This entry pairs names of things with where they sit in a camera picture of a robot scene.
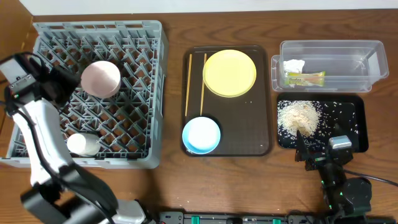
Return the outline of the pile of rice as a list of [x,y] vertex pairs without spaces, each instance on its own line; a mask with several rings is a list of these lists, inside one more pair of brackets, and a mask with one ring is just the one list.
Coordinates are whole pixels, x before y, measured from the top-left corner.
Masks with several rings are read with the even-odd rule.
[[320,125],[320,118],[321,109],[317,101],[279,101],[278,136],[294,140],[299,131],[303,137],[312,137]]

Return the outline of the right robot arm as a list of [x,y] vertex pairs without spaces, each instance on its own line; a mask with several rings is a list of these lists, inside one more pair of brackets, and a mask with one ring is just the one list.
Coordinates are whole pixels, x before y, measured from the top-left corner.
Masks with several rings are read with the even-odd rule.
[[330,214],[325,223],[367,223],[366,213],[371,210],[372,186],[364,177],[347,178],[343,166],[353,160],[353,143],[335,125],[338,136],[328,140],[321,152],[312,152],[303,135],[297,131],[295,161],[305,162],[305,170],[316,170],[321,177],[323,198]]

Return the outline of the pink white bowl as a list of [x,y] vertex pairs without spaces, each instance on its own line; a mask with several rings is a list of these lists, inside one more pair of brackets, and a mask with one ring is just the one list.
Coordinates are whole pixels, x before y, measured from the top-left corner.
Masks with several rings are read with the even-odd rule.
[[108,61],[91,63],[81,74],[81,87],[98,98],[112,97],[121,87],[121,72],[115,64]]

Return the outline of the yellow round plate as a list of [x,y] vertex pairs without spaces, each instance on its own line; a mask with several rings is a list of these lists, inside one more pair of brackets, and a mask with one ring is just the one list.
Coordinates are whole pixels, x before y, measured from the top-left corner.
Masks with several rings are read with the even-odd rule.
[[203,82],[214,94],[235,98],[254,85],[257,69],[254,61],[242,51],[221,50],[210,56],[203,67]]

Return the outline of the white plastic cup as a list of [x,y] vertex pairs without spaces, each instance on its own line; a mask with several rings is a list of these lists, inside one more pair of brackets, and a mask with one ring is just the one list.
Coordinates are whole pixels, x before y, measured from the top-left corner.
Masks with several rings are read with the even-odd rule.
[[100,138],[94,134],[76,133],[67,139],[67,148],[79,156],[95,156],[101,148]]

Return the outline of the white tissue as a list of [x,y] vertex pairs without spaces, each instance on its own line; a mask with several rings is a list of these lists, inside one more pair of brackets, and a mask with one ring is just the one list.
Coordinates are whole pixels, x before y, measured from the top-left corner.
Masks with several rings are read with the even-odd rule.
[[303,67],[305,65],[304,60],[288,60],[284,61],[284,72],[285,73],[302,73]]

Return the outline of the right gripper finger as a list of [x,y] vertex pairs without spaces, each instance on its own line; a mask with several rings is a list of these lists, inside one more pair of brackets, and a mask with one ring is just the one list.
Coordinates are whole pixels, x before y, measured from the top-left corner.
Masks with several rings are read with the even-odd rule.
[[295,153],[295,161],[306,161],[308,159],[308,149],[304,142],[304,138],[299,130],[297,130],[297,147]]
[[350,130],[345,124],[335,123],[334,125],[334,137],[338,136],[349,136]]

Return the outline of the light blue bowl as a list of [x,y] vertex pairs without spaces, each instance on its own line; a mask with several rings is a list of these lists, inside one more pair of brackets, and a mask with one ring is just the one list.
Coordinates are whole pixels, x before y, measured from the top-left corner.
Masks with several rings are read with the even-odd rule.
[[208,154],[221,141],[221,129],[211,118],[199,116],[191,119],[183,128],[182,142],[192,154]]

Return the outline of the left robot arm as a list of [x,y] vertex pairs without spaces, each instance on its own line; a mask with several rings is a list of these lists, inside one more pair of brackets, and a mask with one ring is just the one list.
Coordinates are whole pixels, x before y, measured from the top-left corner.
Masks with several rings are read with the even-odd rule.
[[105,182],[73,161],[57,105],[66,103],[78,77],[44,66],[11,75],[6,109],[22,131],[32,171],[23,206],[43,223],[152,223],[137,201],[117,200]]

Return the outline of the green snack wrapper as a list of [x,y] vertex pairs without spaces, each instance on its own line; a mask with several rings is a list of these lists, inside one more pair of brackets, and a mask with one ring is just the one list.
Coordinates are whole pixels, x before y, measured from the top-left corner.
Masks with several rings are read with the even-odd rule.
[[293,73],[289,72],[285,76],[284,84],[295,86],[323,86],[325,72],[318,73]]

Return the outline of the wooden chopstick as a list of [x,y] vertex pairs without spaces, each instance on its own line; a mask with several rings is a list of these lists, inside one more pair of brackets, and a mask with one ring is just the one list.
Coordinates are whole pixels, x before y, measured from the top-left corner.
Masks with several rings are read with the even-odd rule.
[[185,100],[185,117],[187,116],[187,113],[188,113],[191,71],[192,71],[192,54],[189,55],[189,62],[188,62],[187,91],[186,91],[186,100]]
[[200,116],[203,114],[203,101],[204,101],[204,92],[205,92],[205,82],[203,78],[203,71],[205,69],[205,64],[207,61],[207,53],[204,54],[203,57],[203,69],[202,69],[202,82],[201,82],[201,100],[200,100]]

